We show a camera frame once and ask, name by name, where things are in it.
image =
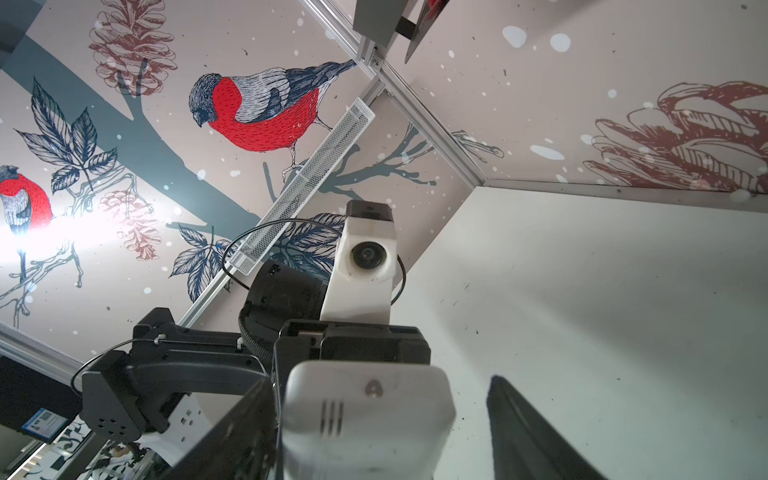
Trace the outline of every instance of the red bird breast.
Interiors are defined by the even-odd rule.
[[[45,193],[45,190],[24,175],[19,175],[18,178],[9,178],[0,184],[0,194],[6,197],[15,197],[21,190],[24,190],[29,195],[29,203],[32,205],[29,227],[35,228],[48,225],[53,218],[53,212],[51,211],[51,202],[48,201],[48,195]]]
[[[235,120],[243,100],[235,83],[224,78],[214,89],[213,101],[219,117],[209,125],[233,144],[249,151],[288,148],[302,136],[317,116],[318,90],[305,94],[275,118],[244,124]]]

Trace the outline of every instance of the camera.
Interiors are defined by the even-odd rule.
[[[389,324],[397,235],[387,204],[350,200],[320,319]]]
[[[376,242],[362,242],[352,248],[352,259],[355,265],[365,270],[371,270],[384,261],[386,250]]]

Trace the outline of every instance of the pine cone illustration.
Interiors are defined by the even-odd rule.
[[[116,190],[105,194],[99,202],[99,208],[112,214],[121,228],[118,238],[123,240],[123,246],[136,252],[136,260],[156,260],[157,252],[154,246],[160,243],[160,232],[155,225],[158,221],[152,218],[149,205],[138,195],[127,190]]]
[[[585,167],[631,187],[768,193],[768,87],[677,84],[627,124],[601,119]]]
[[[176,70],[176,58],[164,42],[174,36],[157,29],[165,17],[163,0],[101,0],[116,12],[100,12],[91,29],[90,45],[98,62],[96,73],[110,87],[131,95],[149,95],[163,89],[168,70]]]

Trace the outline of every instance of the label sticker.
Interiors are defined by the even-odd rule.
[[[66,422],[67,419],[61,415],[56,415],[50,410],[39,409],[22,426],[22,430],[39,435],[44,439],[53,440],[56,433]]]

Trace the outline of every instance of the camera lens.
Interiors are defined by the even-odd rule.
[[[371,270],[382,264],[386,250],[376,242],[362,242],[352,248],[352,258],[360,268]]]

